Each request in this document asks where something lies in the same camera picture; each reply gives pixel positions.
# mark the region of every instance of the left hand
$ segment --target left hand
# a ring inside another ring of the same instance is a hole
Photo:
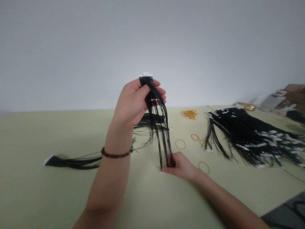
[[[164,103],[166,103],[166,91],[159,87],[160,82],[153,80],[153,84],[161,94]],[[140,79],[126,84],[115,108],[113,121],[123,125],[131,125],[132,127],[137,125],[147,110],[145,97],[149,92],[150,88],[147,85],[141,87]]]

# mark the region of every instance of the hand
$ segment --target hand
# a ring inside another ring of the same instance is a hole
[[[173,153],[174,160],[176,162],[175,168],[163,168],[162,172],[170,173],[177,177],[187,180],[194,180],[198,173],[201,172],[200,169],[196,168],[183,153]]]
[[[164,103],[166,103],[166,91],[159,87],[160,82],[153,80],[153,84],[157,87]],[[147,85],[141,87],[139,79],[126,84],[120,94],[113,120],[116,120],[120,124],[137,125],[147,110],[145,97],[149,92],[150,89]]]

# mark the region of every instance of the white wall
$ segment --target white wall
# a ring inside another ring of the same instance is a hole
[[[0,112],[114,108],[143,71],[169,107],[260,101],[305,83],[304,39],[303,0],[4,0]]]

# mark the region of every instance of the right hand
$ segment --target right hand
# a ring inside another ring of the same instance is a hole
[[[164,173],[170,173],[177,177],[187,180],[194,180],[198,173],[201,172],[200,169],[196,168],[183,153],[173,153],[173,158],[176,162],[175,168],[165,167],[162,169]]]

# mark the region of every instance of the forearm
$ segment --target forearm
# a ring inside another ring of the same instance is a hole
[[[130,150],[132,126],[110,124],[105,152],[121,155]],[[74,228],[112,228],[127,186],[130,155],[119,159],[103,157],[93,181],[86,208]]]
[[[110,124],[105,152],[121,155],[128,152],[132,143],[132,127]],[[114,210],[122,202],[128,181],[130,155],[125,158],[110,159],[103,157],[90,190],[86,209]]]
[[[269,228],[254,212],[202,171],[193,180],[209,197],[231,228]]]

